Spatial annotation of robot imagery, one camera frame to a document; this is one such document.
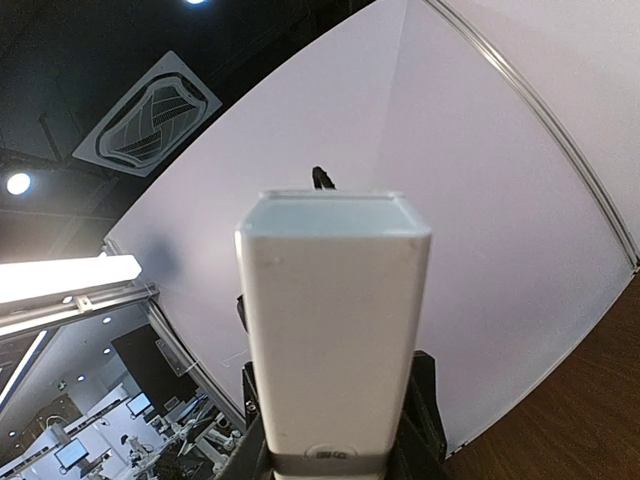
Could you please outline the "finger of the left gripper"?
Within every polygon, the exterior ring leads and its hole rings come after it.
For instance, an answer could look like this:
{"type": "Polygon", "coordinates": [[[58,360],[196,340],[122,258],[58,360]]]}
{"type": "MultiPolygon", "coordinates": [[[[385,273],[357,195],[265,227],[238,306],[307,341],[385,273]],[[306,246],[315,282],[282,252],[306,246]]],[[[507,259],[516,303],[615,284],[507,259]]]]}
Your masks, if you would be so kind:
{"type": "Polygon", "coordinates": [[[316,190],[335,190],[336,186],[329,174],[320,166],[312,169],[313,187],[316,190]]]}

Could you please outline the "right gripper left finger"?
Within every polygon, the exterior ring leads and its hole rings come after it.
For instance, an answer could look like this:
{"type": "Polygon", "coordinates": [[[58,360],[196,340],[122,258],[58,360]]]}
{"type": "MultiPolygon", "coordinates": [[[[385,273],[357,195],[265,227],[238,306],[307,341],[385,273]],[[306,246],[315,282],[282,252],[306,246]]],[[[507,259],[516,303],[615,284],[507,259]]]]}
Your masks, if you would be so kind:
{"type": "Polygon", "coordinates": [[[246,433],[235,454],[236,479],[272,479],[270,452],[266,444],[264,426],[254,366],[251,360],[242,368],[246,433]]]}

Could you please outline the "slim white remote control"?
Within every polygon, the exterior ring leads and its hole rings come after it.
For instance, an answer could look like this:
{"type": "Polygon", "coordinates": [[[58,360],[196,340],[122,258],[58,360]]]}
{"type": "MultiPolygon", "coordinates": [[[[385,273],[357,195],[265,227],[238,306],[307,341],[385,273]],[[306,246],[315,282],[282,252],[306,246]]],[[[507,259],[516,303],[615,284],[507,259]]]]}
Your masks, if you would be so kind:
{"type": "Polygon", "coordinates": [[[431,229],[396,193],[270,191],[235,233],[278,479],[380,479],[401,416],[431,229]]]}

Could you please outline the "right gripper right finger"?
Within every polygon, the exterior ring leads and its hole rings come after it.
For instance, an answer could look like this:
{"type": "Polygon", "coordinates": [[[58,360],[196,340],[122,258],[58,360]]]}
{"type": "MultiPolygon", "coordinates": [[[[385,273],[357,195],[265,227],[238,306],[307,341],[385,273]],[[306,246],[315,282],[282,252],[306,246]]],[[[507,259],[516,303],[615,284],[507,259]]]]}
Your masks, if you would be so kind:
{"type": "Polygon", "coordinates": [[[447,479],[447,447],[436,398],[436,362],[428,353],[416,350],[387,478],[447,479]]]}

